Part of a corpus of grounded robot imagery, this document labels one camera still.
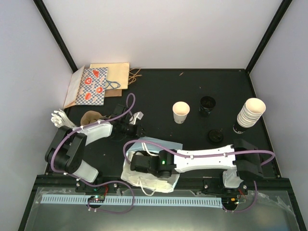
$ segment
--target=checkered paper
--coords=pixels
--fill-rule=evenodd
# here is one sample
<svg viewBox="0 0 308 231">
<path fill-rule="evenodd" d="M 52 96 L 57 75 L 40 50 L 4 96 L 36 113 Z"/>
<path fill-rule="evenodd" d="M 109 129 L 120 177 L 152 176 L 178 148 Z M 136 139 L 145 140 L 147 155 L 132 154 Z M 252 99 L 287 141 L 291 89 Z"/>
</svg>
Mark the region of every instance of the checkered paper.
<svg viewBox="0 0 308 231">
<path fill-rule="evenodd" d="M 84 69 L 75 105 L 104 105 L 108 68 Z"/>
</svg>

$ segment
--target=black tabletop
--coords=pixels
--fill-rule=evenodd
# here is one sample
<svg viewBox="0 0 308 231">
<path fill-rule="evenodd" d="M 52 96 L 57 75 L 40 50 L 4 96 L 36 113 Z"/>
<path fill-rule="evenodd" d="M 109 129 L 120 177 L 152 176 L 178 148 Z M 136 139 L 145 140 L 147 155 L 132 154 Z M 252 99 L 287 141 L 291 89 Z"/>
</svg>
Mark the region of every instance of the black tabletop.
<svg viewBox="0 0 308 231">
<path fill-rule="evenodd" d="M 270 150 L 267 132 L 258 121 L 244 134 L 236 134 L 232 126 L 237 114 L 248 98 L 254 96 L 249 76 L 243 70 L 150 70 L 140 71 L 142 77 L 123 90 L 122 97 L 105 98 L 104 106 L 73 106 L 68 117 L 80 125 L 81 117 L 89 110 L 109 115 L 116 104 L 125 105 L 126 97 L 133 92 L 136 103 L 132 112 L 142 111 L 142 126 L 147 136 L 183 144 L 184 150 L 212 149 L 233 143 L 233 139 L 244 139 L 259 149 Z M 211 96 L 216 106 L 209 117 L 199 115 L 199 101 Z M 172 106 L 184 101 L 190 112 L 183 124 L 173 120 Z M 220 129 L 224 140 L 213 145 L 207 141 L 212 129 Z M 103 138 L 87 145 L 84 160 L 105 176 L 119 177 L 124 157 L 123 145 L 131 139 Z M 263 166 L 267 178 L 275 177 L 274 165 Z M 217 177 L 221 170 L 196 170 L 181 174 L 181 178 Z"/>
</svg>

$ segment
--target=red pizza print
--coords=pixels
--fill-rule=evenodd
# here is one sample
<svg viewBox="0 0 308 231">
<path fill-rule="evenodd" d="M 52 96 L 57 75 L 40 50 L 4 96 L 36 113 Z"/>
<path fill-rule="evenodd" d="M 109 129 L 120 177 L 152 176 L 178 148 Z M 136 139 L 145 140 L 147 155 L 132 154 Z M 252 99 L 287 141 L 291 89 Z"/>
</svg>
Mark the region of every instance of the red pizza print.
<svg viewBox="0 0 308 231">
<path fill-rule="evenodd" d="M 87 78 L 85 80 L 85 84 L 87 84 L 87 85 L 91 84 L 91 82 L 92 82 L 92 78 Z"/>
<path fill-rule="evenodd" d="M 99 87 L 96 89 L 96 93 L 102 93 L 103 92 L 103 88 L 102 87 Z"/>
<path fill-rule="evenodd" d="M 87 94 L 85 95 L 85 100 L 89 100 L 91 99 L 91 93 L 87 92 Z"/>
<path fill-rule="evenodd" d="M 99 77 L 100 76 L 100 72 L 98 70 L 92 70 L 93 74 L 95 75 L 95 77 Z"/>
</svg>

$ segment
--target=blue string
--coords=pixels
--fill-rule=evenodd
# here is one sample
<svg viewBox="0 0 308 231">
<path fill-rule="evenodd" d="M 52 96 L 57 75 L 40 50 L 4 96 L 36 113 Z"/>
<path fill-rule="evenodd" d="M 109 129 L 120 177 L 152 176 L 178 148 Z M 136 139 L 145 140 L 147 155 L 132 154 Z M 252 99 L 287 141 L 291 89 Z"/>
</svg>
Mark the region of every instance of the blue string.
<svg viewBox="0 0 308 231">
<path fill-rule="evenodd" d="M 109 81 L 109 80 L 106 80 L 106 82 L 108 83 L 108 85 L 106 86 L 105 89 L 107 89 L 109 86 L 112 88 L 112 89 L 117 89 L 121 86 L 121 84 L 119 84 L 118 82 L 116 81 Z"/>
</svg>

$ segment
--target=white wall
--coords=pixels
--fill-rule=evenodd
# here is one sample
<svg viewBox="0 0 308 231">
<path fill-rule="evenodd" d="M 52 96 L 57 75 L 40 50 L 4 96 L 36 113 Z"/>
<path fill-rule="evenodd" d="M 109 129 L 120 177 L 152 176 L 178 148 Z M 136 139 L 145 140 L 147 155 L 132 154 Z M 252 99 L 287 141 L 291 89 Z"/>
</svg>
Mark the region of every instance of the white wall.
<svg viewBox="0 0 308 231">
<path fill-rule="evenodd" d="M 264 119 L 278 164 L 291 180 L 308 225 L 308 1 L 291 3 L 257 65 L 252 80 L 267 104 Z"/>
<path fill-rule="evenodd" d="M 246 68 L 282 0 L 44 0 L 78 67 Z"/>
<path fill-rule="evenodd" d="M 31 0 L 0 3 L 0 229 L 18 229 L 71 77 Z"/>
</svg>

